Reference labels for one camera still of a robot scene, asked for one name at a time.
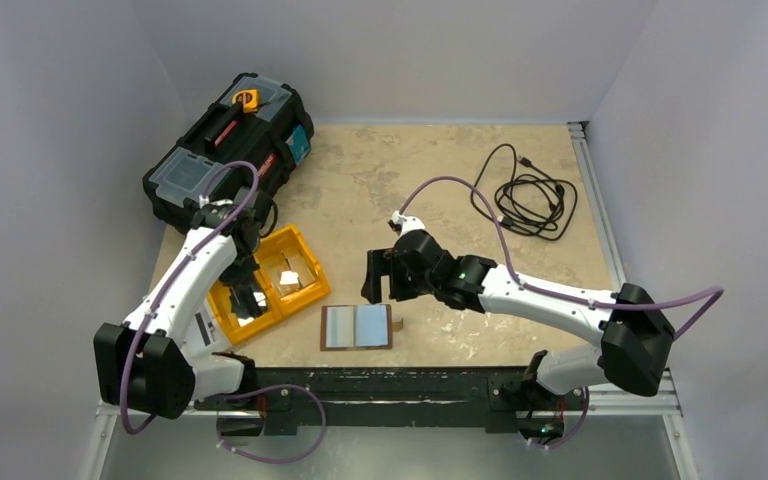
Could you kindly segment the brown leather card holder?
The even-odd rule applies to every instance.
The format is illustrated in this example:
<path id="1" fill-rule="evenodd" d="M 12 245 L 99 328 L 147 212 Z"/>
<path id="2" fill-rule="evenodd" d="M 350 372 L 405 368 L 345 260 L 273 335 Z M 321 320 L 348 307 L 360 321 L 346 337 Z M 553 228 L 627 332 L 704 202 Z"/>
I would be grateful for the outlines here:
<path id="1" fill-rule="evenodd" d="M 321 309 L 320 350 L 389 350 L 404 327 L 389 304 L 327 305 Z"/>

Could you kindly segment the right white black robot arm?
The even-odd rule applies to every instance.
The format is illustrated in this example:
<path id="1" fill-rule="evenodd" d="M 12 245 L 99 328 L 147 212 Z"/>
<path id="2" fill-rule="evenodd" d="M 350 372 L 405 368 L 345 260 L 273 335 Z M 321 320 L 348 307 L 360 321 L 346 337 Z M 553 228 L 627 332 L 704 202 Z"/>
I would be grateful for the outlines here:
<path id="1" fill-rule="evenodd" d="M 362 297 L 381 302 L 384 282 L 396 302 L 431 295 L 454 310 L 524 318 L 581 339 L 577 347 L 532 358 L 521 392 L 536 407 L 575 388 L 606 383 L 652 397 L 676 337 L 667 317 L 637 285 L 625 283 L 612 292 L 540 280 L 489 258 L 455 257 L 425 230 L 368 251 Z"/>

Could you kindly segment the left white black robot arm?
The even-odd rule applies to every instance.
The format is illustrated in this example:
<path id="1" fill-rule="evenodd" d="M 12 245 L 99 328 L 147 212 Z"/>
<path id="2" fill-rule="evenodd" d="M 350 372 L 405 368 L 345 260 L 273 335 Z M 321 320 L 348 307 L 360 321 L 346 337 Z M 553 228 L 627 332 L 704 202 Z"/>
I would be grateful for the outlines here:
<path id="1" fill-rule="evenodd" d="M 93 338 L 100 396 L 109 405 L 175 419 L 194 401 L 220 396 L 244 409 L 257 399 L 253 360 L 229 351 L 208 297 L 215 286 L 245 318 L 264 313 L 255 274 L 260 231 L 277 218 L 271 196 L 242 189 L 192 218 L 181 250 L 158 284 L 118 324 L 102 324 Z"/>

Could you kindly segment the card in left compartment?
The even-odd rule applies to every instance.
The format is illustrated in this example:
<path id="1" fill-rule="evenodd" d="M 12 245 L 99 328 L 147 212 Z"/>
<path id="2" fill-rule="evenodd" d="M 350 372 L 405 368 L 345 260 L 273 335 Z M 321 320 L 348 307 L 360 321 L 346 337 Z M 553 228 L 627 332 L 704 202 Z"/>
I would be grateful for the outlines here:
<path id="1" fill-rule="evenodd" d="M 267 297 L 257 282 L 230 287 L 231 311 L 240 327 L 253 323 L 268 311 Z"/>

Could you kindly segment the white card under stack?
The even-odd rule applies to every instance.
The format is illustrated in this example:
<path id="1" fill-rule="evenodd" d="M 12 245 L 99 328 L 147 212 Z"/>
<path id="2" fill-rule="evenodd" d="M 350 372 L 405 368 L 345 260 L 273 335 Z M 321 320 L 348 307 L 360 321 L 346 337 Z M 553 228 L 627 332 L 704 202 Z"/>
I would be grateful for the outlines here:
<path id="1" fill-rule="evenodd" d="M 314 272 L 297 251 L 270 256 L 264 268 L 279 297 L 291 295 L 315 281 Z"/>

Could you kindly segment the yellow plastic divided bin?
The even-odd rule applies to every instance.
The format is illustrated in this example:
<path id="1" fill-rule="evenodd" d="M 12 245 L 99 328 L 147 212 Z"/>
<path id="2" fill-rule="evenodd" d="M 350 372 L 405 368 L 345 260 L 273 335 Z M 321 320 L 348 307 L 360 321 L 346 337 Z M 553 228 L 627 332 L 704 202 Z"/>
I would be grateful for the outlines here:
<path id="1" fill-rule="evenodd" d="M 234 286 L 221 281 L 207 301 L 232 345 L 273 327 L 331 292 L 323 267 L 300 230 L 285 226 L 267 236 L 254 255 L 250 280 Z"/>

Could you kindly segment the black plastic toolbox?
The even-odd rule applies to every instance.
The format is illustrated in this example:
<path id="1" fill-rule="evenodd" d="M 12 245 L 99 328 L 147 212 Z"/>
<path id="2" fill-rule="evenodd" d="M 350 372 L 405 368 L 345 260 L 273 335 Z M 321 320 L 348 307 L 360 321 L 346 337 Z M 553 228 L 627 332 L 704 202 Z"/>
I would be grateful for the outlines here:
<path id="1" fill-rule="evenodd" d="M 244 113 L 231 103 L 243 89 L 260 91 L 261 108 Z M 258 189 L 274 196 L 311 150 L 314 125 L 301 95 L 286 83 L 257 73 L 237 75 L 205 113 L 142 178 L 154 216 L 184 234 L 199 210 L 199 197 L 240 201 L 251 186 L 244 168 L 258 170 Z"/>

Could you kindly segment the orange tape measure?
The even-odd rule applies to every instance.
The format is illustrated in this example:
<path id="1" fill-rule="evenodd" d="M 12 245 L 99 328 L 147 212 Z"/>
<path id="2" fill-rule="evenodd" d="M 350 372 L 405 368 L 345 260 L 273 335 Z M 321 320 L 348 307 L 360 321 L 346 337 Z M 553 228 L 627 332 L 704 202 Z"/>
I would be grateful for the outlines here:
<path id="1" fill-rule="evenodd" d="M 231 103 L 244 113 L 256 113 L 261 108 L 260 91 L 254 88 L 239 90 L 232 95 Z"/>

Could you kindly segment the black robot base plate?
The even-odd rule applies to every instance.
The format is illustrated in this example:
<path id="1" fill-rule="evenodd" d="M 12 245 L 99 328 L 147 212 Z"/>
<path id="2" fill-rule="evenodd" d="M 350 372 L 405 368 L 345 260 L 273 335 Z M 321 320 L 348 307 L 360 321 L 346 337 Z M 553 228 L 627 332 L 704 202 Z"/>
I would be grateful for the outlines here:
<path id="1" fill-rule="evenodd" d="M 210 398 L 200 411 L 250 412 L 264 434 L 300 426 L 481 428 L 487 433 L 560 435 L 583 410 L 580 388 L 559 397 L 530 380 L 526 367 L 260 367 L 243 392 L 250 400 Z"/>

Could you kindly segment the aluminium right side rail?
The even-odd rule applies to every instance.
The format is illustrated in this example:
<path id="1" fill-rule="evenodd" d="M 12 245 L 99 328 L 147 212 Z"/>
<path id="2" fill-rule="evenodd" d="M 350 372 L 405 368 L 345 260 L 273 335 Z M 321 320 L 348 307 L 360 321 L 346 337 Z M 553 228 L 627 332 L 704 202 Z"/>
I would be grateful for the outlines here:
<path id="1" fill-rule="evenodd" d="M 622 266 L 621 256 L 608 218 L 600 185 L 597 180 L 585 136 L 584 125 L 579 122 L 568 123 L 567 130 L 575 153 L 584 189 L 586 190 L 591 215 L 596 225 L 602 255 L 611 279 L 613 293 L 618 295 L 621 287 L 626 282 L 626 274 L 624 267 Z"/>

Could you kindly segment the aluminium front frame rail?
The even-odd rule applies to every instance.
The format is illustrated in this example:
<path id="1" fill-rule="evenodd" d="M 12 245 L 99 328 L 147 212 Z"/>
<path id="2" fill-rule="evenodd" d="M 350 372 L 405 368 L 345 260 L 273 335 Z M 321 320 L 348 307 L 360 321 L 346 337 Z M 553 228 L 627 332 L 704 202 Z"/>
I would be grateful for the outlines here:
<path id="1" fill-rule="evenodd" d="M 229 394 L 189 398 L 189 380 L 174 380 L 147 395 L 144 381 L 129 395 L 138 415 L 177 419 L 197 410 L 233 416 L 264 413 L 269 428 L 311 426 L 485 427 L 515 430 L 529 412 L 552 415 L 562 406 L 567 416 L 668 415 L 679 410 L 670 377 L 656 394 L 643 397 L 612 384 L 584 388 L 578 394 L 552 394 L 524 367 L 418 368 L 258 368 Z"/>

